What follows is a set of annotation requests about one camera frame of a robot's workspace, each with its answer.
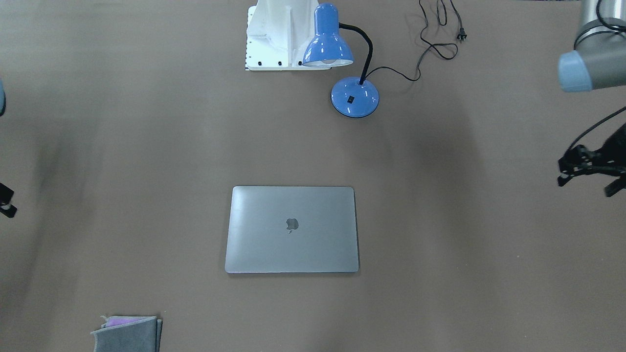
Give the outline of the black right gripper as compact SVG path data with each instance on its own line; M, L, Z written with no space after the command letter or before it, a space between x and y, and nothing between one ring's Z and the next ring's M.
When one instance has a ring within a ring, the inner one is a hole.
M17 207L12 204L14 190L10 189L4 183L0 183L0 213L13 218L17 213Z

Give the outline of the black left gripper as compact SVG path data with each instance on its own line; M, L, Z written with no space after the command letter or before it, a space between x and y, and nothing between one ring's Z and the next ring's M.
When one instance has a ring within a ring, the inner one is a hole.
M567 150L558 160L559 187L577 176L602 174L616 179L604 187L604 195L614 196L626 187L626 127L622 125L597 150L582 144Z

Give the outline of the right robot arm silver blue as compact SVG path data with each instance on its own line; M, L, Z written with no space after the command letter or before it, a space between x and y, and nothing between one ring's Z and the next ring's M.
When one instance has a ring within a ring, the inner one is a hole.
M5 112L6 92L4 91L2 81L0 81L0 116L2 117ZM0 212L7 218L13 218L18 211L18 208L12 204L13 195L13 189L10 189L4 183L0 183Z

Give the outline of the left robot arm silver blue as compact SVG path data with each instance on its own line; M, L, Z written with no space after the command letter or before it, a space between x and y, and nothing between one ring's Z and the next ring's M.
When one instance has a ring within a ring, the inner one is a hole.
M623 0L584 0L581 24L573 50L559 58L559 84L566 93L623 87L626 83L626 3ZM559 159L558 185L577 176L602 174L613 182L604 188L608 198L626 187L626 132L619 127L599 149L591 150L580 140L625 109L601 119L567 147Z

